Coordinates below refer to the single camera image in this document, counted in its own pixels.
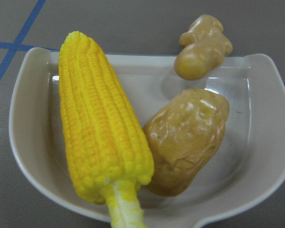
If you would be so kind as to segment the brown toy potato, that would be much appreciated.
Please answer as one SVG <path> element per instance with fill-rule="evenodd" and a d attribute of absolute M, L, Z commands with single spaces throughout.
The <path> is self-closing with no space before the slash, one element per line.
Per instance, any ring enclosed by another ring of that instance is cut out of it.
<path fill-rule="evenodd" d="M 144 126 L 154 159 L 147 188 L 160 196 L 184 192 L 223 141 L 229 103 L 204 89 L 186 89 Z"/>

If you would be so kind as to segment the yellow toy corn cob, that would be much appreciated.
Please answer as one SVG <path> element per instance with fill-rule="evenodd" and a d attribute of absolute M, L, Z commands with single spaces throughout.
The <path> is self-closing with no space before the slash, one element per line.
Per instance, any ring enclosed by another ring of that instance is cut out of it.
<path fill-rule="evenodd" d="M 68 171 L 77 195 L 109 208 L 113 228 L 143 228 L 137 198 L 154 161 L 127 95 L 101 47 L 69 33 L 58 61 Z"/>

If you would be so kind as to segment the tan toy ginger root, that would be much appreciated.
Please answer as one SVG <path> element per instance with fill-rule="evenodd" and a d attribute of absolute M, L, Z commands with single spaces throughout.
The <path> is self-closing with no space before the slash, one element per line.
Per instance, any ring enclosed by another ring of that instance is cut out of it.
<path fill-rule="evenodd" d="M 183 50 L 174 61 L 176 74 L 186 80 L 199 80 L 220 66 L 233 51 L 233 45 L 223 31 L 223 25 L 215 17 L 198 17 L 180 36 L 179 44 Z"/>

